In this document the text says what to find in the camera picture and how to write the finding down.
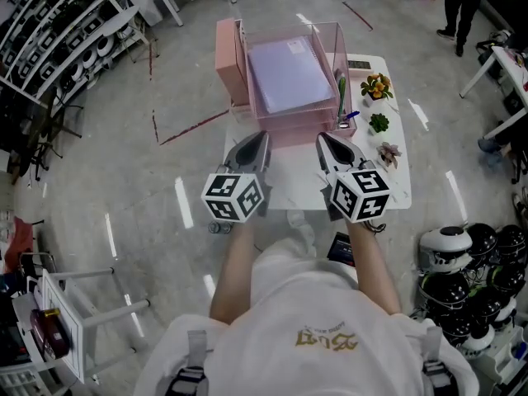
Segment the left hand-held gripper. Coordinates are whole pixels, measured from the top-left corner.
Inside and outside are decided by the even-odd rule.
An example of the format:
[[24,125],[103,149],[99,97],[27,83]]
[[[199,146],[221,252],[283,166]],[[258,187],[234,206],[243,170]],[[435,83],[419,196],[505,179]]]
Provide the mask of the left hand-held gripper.
[[271,159],[271,136],[265,130],[235,144],[205,182],[201,200],[212,218],[247,223],[267,215],[271,186],[266,174]]

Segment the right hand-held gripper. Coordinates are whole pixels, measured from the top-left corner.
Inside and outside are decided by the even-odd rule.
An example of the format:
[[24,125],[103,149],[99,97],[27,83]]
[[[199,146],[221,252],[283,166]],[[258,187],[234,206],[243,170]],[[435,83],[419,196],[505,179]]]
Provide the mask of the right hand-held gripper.
[[386,211],[390,186],[386,175],[351,141],[319,133],[316,151],[328,185],[322,190],[329,219],[360,223],[380,218]]

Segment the pink document tray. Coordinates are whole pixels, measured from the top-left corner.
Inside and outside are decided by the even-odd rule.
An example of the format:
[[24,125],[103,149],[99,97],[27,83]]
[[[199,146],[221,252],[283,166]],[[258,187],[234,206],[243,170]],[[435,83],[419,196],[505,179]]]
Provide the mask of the pink document tray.
[[[334,91],[334,97],[327,101],[270,115],[266,113],[248,52],[257,44],[288,40],[301,35],[310,39],[314,53]],[[243,45],[246,56],[249,106],[246,111],[236,111],[235,115],[239,123],[255,130],[267,131],[277,148],[310,144],[318,133],[332,132],[335,129],[339,91],[334,73],[338,68],[346,74],[347,84],[350,87],[350,91],[346,93],[346,108],[352,109],[347,52],[342,27],[339,23],[319,22],[268,31],[244,32]]]

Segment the purple notebook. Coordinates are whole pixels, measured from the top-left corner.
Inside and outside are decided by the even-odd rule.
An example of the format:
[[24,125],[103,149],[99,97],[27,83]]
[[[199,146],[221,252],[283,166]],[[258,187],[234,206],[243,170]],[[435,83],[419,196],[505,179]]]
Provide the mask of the purple notebook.
[[270,115],[334,97],[311,41],[305,35],[254,45],[248,56],[266,113]]

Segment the person's right forearm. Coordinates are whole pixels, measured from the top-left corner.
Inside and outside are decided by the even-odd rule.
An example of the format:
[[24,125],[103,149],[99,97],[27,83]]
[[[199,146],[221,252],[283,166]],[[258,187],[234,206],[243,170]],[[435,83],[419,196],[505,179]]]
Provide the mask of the person's right forearm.
[[359,290],[389,315],[402,313],[397,289],[373,232],[346,221]]

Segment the person's left forearm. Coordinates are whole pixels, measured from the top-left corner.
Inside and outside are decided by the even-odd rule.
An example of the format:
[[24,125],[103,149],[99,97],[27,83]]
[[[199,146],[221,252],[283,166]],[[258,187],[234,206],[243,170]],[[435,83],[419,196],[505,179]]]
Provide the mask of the person's left forearm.
[[255,260],[254,224],[235,224],[210,306],[210,317],[233,323],[250,309]]

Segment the pink leaf potted plant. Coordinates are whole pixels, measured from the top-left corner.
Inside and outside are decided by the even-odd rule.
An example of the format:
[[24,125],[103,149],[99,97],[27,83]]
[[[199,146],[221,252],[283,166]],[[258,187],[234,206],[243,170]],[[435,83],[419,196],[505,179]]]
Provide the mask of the pink leaf potted plant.
[[377,162],[386,171],[396,170],[398,168],[398,159],[402,153],[398,149],[398,145],[382,142],[376,147]]

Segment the green succulent potted plant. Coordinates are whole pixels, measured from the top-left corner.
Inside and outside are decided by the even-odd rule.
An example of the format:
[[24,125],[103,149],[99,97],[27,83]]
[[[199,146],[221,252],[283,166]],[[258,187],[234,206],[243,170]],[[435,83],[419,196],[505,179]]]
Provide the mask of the green succulent potted plant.
[[370,116],[369,131],[372,135],[384,133],[389,129],[389,119],[382,113],[374,113]]

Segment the green pen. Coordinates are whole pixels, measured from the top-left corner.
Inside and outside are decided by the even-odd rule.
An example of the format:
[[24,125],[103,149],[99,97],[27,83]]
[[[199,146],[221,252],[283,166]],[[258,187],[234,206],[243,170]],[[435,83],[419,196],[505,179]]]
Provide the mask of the green pen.
[[342,113],[343,113],[343,109],[345,105],[346,90],[347,90],[347,81],[343,73],[340,75],[337,85],[338,85],[340,101],[339,101],[339,108],[337,112],[336,121],[337,121],[337,124],[339,124],[342,118]]

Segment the orange flower potted plant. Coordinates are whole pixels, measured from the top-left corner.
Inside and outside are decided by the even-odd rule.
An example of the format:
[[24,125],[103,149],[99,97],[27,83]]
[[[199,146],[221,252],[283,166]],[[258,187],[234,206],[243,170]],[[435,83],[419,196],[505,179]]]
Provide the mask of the orange flower potted plant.
[[367,106],[373,106],[378,101],[393,98],[391,87],[391,80],[382,73],[371,74],[360,84],[361,95],[364,97]]

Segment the person's leg with white shoe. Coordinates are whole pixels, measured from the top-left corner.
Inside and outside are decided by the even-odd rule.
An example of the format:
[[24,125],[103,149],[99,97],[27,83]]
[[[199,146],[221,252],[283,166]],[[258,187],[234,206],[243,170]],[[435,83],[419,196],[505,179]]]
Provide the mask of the person's leg with white shoe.
[[306,220],[302,210],[288,210],[286,217],[290,227],[301,237],[305,251],[309,257],[317,256],[315,247],[315,233],[313,227]]

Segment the black screen device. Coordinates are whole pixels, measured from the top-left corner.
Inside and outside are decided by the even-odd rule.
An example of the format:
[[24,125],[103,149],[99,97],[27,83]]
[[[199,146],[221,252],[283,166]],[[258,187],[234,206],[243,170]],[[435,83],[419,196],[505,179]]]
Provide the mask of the black screen device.
[[336,232],[328,251],[327,259],[329,261],[340,262],[352,267],[356,266],[351,250],[350,239],[347,234]]

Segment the pink file box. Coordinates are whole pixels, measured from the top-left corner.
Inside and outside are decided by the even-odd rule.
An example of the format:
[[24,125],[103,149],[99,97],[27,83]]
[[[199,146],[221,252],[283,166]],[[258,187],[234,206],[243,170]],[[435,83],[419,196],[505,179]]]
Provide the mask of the pink file box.
[[249,104],[246,56],[239,24],[234,18],[217,22],[215,70],[234,106]]

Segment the pile of black white helmets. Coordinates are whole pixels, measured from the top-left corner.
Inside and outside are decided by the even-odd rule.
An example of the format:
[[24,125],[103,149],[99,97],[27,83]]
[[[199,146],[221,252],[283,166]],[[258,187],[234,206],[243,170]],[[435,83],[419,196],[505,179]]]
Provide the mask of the pile of black white helmets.
[[526,285],[524,231],[515,224],[445,226],[424,233],[418,249],[419,313],[465,358],[480,357],[514,321]]

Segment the person's white shirt torso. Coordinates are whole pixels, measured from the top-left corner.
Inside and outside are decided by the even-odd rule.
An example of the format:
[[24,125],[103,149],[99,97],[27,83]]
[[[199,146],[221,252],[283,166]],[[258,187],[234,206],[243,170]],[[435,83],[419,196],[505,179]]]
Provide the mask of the person's white shirt torso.
[[302,257],[284,239],[253,267],[250,309],[231,324],[176,318],[133,395],[165,396],[203,353],[209,396],[427,396],[431,327],[386,313],[350,267]]

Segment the rows of shelved headsets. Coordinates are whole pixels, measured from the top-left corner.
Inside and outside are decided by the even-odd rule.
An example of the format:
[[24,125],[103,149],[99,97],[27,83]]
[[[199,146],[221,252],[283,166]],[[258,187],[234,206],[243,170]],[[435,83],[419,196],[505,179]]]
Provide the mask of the rows of shelved headsets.
[[7,0],[0,24],[0,89],[41,97],[51,86],[69,92],[108,56],[116,42],[97,30],[127,0]]

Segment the white oval side table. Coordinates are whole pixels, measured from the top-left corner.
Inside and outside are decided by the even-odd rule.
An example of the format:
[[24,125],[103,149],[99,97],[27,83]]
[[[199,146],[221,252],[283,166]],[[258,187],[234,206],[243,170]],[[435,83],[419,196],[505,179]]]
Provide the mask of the white oval side table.
[[115,50],[111,57],[125,52],[133,64],[141,60],[157,59],[160,56],[158,37],[139,18],[137,6],[128,7],[106,21],[98,30],[100,36],[114,37]]

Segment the white office desk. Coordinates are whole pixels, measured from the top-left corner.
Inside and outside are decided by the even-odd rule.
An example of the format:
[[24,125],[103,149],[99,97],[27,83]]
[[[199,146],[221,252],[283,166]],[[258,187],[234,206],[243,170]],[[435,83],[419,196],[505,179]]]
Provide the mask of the white office desk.
[[513,87],[521,99],[523,107],[509,119],[504,120],[502,124],[490,130],[484,139],[494,138],[497,134],[503,132],[517,121],[528,115],[528,91],[524,85],[528,83],[528,70],[525,65],[519,65],[514,58],[516,54],[508,48],[493,46],[492,54],[487,58],[477,73],[469,80],[465,87],[459,92],[461,98],[464,98],[468,92],[476,85],[479,79],[493,66],[495,62],[499,63],[507,76],[510,78]]

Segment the black swivel chair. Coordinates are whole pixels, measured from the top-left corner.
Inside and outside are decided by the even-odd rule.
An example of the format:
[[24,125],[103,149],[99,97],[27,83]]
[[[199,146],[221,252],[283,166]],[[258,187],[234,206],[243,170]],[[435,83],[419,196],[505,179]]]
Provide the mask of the black swivel chair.
[[0,150],[7,153],[6,173],[11,184],[35,169],[35,179],[40,172],[49,170],[45,158],[49,152],[56,154],[54,141],[59,134],[66,133],[76,138],[82,136],[65,124],[68,105],[54,106],[59,99],[56,86],[44,93],[40,103],[23,103],[15,92],[0,91]]

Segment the white tilted work table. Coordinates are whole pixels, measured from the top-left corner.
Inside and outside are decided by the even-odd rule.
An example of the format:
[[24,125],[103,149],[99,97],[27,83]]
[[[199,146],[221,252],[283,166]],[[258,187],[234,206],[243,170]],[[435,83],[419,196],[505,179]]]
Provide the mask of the white tilted work table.
[[87,379],[137,353],[137,349],[131,346],[98,363],[93,354],[96,347],[89,345],[96,342],[97,329],[100,326],[132,316],[151,305],[148,299],[142,299],[101,313],[75,282],[76,279],[92,279],[100,276],[113,276],[114,274],[115,269],[112,267],[76,272],[49,273],[47,270],[43,270],[41,288],[43,307],[59,311],[59,322],[66,332],[69,342],[68,353],[57,360],[45,362],[45,366],[52,367],[64,364],[83,384]]

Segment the white metal shelving unit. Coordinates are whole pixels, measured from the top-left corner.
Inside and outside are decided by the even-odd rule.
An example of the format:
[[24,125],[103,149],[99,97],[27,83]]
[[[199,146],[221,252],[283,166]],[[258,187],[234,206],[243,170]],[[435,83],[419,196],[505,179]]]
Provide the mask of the white metal shelving unit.
[[55,106],[145,40],[142,0],[0,0],[0,94]]

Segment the red cloth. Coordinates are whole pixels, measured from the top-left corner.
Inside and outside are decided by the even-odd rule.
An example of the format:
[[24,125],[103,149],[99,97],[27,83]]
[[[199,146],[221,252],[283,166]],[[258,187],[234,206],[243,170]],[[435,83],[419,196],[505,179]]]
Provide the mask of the red cloth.
[[3,273],[13,273],[19,268],[19,258],[24,252],[33,252],[33,225],[15,216],[14,232],[7,240],[7,249],[2,252]]

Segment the maroon device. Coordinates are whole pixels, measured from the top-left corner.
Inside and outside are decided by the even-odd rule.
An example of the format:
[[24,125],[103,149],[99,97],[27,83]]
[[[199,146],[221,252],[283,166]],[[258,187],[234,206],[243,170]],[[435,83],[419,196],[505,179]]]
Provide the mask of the maroon device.
[[33,309],[30,315],[31,333],[37,349],[42,356],[53,360],[66,356],[70,350],[68,334],[59,320],[59,314],[59,309],[53,308]]

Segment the white equipment trolley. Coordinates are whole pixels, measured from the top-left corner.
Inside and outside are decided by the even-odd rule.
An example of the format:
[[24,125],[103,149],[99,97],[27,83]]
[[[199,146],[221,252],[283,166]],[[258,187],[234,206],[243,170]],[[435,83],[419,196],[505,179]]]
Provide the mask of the white equipment trolley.
[[35,297],[0,293],[0,394],[53,396],[54,380],[43,369],[45,358],[35,342],[31,313]]

